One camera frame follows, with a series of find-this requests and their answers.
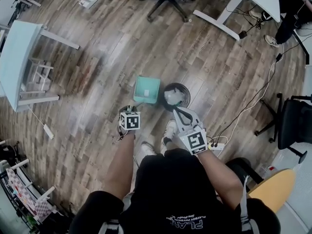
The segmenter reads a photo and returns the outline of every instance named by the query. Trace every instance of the desk leg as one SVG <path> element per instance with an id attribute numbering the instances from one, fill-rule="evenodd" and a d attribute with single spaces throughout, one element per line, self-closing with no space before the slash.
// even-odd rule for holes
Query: desk leg
<path id="1" fill-rule="evenodd" d="M 41 103 L 41 102 L 47 102 L 47 101 L 53 101 L 58 100 L 59 96 L 57 95 L 46 95 L 42 97 L 36 97 L 36 98 L 25 98 L 19 100 L 19 106 L 34 104 L 34 103 Z"/>
<path id="2" fill-rule="evenodd" d="M 206 15 L 206 14 L 204 14 L 198 10 L 194 10 L 193 14 L 195 14 L 198 17 L 203 18 L 204 20 L 206 20 L 206 21 L 212 23 L 213 25 L 217 26 L 219 29 L 223 30 L 224 32 L 229 34 L 234 39 L 239 40 L 238 34 L 235 33 L 234 31 L 232 31 L 231 29 L 229 29 L 228 27 L 226 27 L 223 23 L 230 16 L 232 11 L 234 11 L 234 9 L 237 8 L 237 6 L 240 4 L 240 2 L 242 2 L 242 0 L 231 0 L 217 20 L 209 17 L 208 15 Z"/>
<path id="3" fill-rule="evenodd" d="M 47 31 L 45 29 L 41 29 L 40 34 L 45 36 L 45 37 L 51 38 L 51 39 L 53 39 L 55 41 L 59 41 L 61 43 L 64 43 L 64 44 L 66 44 L 66 45 L 68 45 L 68 46 L 70 46 L 70 47 L 72 47 L 74 49 L 78 49 L 79 48 L 78 44 L 75 44 L 75 43 L 73 43 L 73 42 L 71 42 L 69 40 L 66 40 L 65 38 L 60 37 L 60 36 L 58 36 L 56 34 L 53 34 L 53 33 L 49 32 L 49 31 Z"/>

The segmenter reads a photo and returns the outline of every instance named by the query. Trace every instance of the sneaker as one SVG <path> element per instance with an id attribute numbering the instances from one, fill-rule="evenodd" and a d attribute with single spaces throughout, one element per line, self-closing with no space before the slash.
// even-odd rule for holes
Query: sneaker
<path id="1" fill-rule="evenodd" d="M 171 119 L 168 121 L 164 136 L 161 139 L 161 145 L 162 145 L 161 152 L 162 153 L 167 150 L 166 145 L 164 144 L 164 138 L 167 137 L 169 139 L 172 139 L 175 136 L 176 132 L 177 132 L 177 123 L 174 119 Z"/>
<path id="2" fill-rule="evenodd" d="M 268 35 L 264 36 L 264 40 L 271 46 L 278 48 L 279 44 L 277 44 L 276 39 L 274 37 L 270 37 Z"/>
<path id="3" fill-rule="evenodd" d="M 141 144 L 141 151 L 145 155 L 156 155 L 153 146 L 150 143 L 146 142 L 146 141 L 142 142 L 142 144 Z"/>
<path id="4" fill-rule="evenodd" d="M 260 19 L 262 19 L 262 15 L 261 15 L 261 13 L 259 13 L 259 12 L 255 12 L 255 11 L 253 11 L 253 10 L 250 10 L 249 12 L 248 12 L 248 14 L 249 14 L 249 16 L 251 16 L 253 19 L 255 19 L 255 20 L 260 20 Z"/>

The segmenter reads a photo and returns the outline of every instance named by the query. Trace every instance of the black t-shirt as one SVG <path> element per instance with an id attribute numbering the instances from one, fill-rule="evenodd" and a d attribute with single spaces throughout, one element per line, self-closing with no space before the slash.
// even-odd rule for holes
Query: black t-shirt
<path id="1" fill-rule="evenodd" d="M 239 206 L 217 200 L 203 166 L 185 150 L 145 157 L 130 202 L 125 210 L 113 195 L 91 193 L 70 234 L 98 234 L 104 222 L 117 221 L 125 234 L 241 233 Z"/>

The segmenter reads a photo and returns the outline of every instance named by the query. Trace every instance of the wooden floor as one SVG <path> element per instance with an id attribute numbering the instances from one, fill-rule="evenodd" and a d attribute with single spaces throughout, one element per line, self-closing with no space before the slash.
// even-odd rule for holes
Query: wooden floor
<path id="1" fill-rule="evenodd" d="M 162 86 L 170 82 L 186 85 L 192 97 L 190 108 L 203 120 L 207 134 L 216 136 L 264 85 L 271 64 L 282 51 L 263 40 L 264 34 L 275 35 L 273 21 L 236 42 L 192 15 L 198 9 L 216 17 L 229 0 L 178 0 L 192 19 L 188 23 L 183 23 L 169 4 L 162 5 L 149 23 L 146 15 L 156 0 L 99 0 L 90 10 L 75 0 L 38 1 L 42 7 L 32 6 L 21 19 L 43 23 L 81 48 L 75 50 L 42 37 L 35 51 L 35 57 L 51 61 L 55 67 L 51 90 L 60 100 L 33 108 L 55 138 L 48 138 L 30 111 L 13 112 L 6 98 L 0 100 L 0 137 L 10 143 L 19 140 L 30 159 L 31 177 L 45 189 L 54 185 L 53 200 L 72 202 L 74 210 L 90 192 L 103 187 L 117 148 L 118 110 L 133 97 L 138 75 L 160 78 Z M 247 0 L 241 6 L 245 11 L 252 7 Z M 227 25 L 236 32 L 250 27 L 238 14 L 232 14 Z M 284 44 L 285 50 L 295 44 L 292 38 Z M 275 107 L 276 93 L 283 92 L 286 97 L 300 94 L 304 64 L 300 46 L 277 64 L 265 95 Z M 139 162 L 141 142 L 148 140 L 159 148 L 164 126 L 173 117 L 159 104 L 144 105 L 140 110 L 142 129 L 137 132 L 135 150 Z M 221 158 L 243 156 L 254 167 L 270 164 L 278 151 L 276 144 L 268 143 L 267 133 L 253 134 L 270 120 L 260 104 L 246 112 Z M 229 137 L 232 129 L 224 134 Z"/>

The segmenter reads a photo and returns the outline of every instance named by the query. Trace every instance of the black pants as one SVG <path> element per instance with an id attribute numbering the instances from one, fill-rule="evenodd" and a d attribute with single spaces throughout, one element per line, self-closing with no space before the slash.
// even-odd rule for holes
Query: black pants
<path id="1" fill-rule="evenodd" d="M 279 9 L 281 14 L 287 13 L 275 35 L 277 43 L 282 44 L 292 36 L 295 28 L 300 28 L 304 23 L 312 21 L 312 12 L 304 5 L 302 0 L 279 0 Z M 270 17 L 265 11 L 262 12 L 262 15 L 265 18 Z"/>

